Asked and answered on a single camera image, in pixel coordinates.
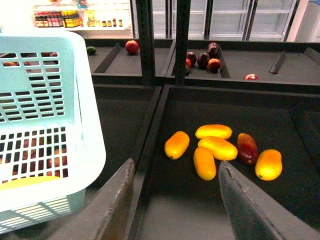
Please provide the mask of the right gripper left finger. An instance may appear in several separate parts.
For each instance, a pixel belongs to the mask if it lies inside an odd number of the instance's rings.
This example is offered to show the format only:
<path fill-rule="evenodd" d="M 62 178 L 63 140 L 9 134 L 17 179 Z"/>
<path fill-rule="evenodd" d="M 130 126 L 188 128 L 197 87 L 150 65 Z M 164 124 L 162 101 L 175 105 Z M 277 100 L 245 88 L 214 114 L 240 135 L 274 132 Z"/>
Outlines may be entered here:
<path fill-rule="evenodd" d="M 99 189 L 88 205 L 54 232 L 50 240 L 123 240 L 135 176 L 129 158 Z"/>

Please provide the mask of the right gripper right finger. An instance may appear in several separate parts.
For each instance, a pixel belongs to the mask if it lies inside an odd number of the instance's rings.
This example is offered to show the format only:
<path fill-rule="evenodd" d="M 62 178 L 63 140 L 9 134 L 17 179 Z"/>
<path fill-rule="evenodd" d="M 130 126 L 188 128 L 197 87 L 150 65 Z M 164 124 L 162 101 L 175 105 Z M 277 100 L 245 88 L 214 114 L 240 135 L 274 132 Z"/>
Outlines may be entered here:
<path fill-rule="evenodd" d="M 320 233 L 286 210 L 228 161 L 220 163 L 221 197 L 237 240 L 318 240 Z"/>

